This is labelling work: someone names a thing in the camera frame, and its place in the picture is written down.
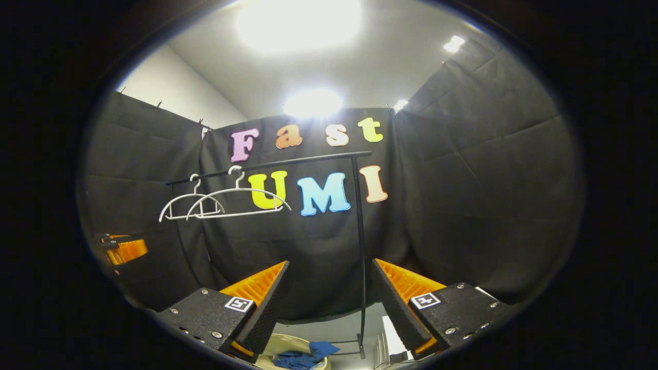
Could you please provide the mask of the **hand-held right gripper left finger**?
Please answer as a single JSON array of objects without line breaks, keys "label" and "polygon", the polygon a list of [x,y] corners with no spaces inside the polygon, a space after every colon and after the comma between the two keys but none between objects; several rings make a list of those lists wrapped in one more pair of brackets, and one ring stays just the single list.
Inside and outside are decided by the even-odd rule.
[{"label": "hand-held right gripper left finger", "polygon": [[223,356],[257,360],[280,319],[289,265],[277,263],[221,290],[197,289],[159,311],[157,322]]}]

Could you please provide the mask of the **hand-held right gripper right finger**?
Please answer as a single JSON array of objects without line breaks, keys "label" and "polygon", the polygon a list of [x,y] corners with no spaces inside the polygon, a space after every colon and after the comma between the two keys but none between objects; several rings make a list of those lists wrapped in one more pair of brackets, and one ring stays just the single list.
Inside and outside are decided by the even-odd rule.
[{"label": "hand-held right gripper right finger", "polygon": [[467,283],[442,284],[380,258],[374,288],[393,328],[414,360],[470,341],[501,323],[511,305]]}]

